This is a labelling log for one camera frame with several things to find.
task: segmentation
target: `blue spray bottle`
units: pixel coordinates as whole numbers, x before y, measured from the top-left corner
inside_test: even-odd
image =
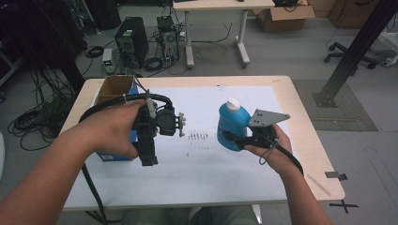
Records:
[[[220,120],[217,128],[217,140],[222,146],[230,150],[240,151],[237,145],[234,142],[227,141],[222,133],[229,131],[238,137],[246,137],[251,116],[240,106],[239,101],[232,97],[228,98],[228,101],[221,105],[219,112]]]

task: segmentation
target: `table leg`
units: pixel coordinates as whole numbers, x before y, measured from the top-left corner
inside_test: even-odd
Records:
[[[240,20],[240,30],[239,30],[239,36],[236,37],[237,39],[237,47],[239,48],[240,55],[242,56],[242,61],[243,61],[243,67],[245,68],[247,65],[250,64],[250,59],[249,55],[246,52],[245,45],[243,44],[243,36],[245,34],[245,28],[246,28],[246,20],[248,18],[248,9],[244,9],[242,11],[242,18]]]
[[[187,67],[193,68],[193,52],[192,52],[192,43],[191,43],[191,31],[190,31],[190,13],[189,11],[185,11],[185,36],[187,39],[187,44],[185,45],[185,51],[187,55]]]

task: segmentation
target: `left hand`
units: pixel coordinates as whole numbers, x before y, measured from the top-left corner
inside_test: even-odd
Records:
[[[130,142],[130,132],[144,100],[135,100],[119,106],[112,106],[88,116],[73,127],[75,140],[81,140],[88,147],[89,154],[104,152],[137,158],[137,149]]]

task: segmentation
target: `hand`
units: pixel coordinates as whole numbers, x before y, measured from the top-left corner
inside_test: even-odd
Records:
[[[283,130],[276,124],[273,125],[276,131],[276,136],[279,140],[279,145],[286,149],[288,152],[292,153],[292,146],[290,143],[289,137],[283,132]],[[263,159],[267,159],[267,163],[269,166],[275,170],[276,173],[282,175],[292,168],[296,168],[293,162],[281,153],[279,150],[274,149],[272,152],[268,151],[264,154],[268,149],[246,145],[245,149],[252,152],[253,154],[262,157]]]
[[[112,106],[88,116],[70,129],[73,140],[80,140],[88,153],[105,152],[137,158],[137,149],[130,142],[130,132],[144,100]]]

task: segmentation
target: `chair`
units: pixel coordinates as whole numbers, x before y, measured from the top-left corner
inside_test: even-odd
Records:
[[[329,46],[329,50],[331,50],[331,51],[334,51],[336,48],[342,52],[329,53],[328,56],[326,56],[326,58],[324,59],[325,63],[328,63],[330,61],[330,58],[343,57],[345,55],[345,53],[348,51],[348,49],[345,46],[343,46],[342,44],[340,44],[338,42],[334,42],[332,45]],[[377,60],[366,57],[366,56],[363,56],[360,60],[368,63],[367,68],[369,68],[369,69],[374,69],[375,66],[378,65]]]

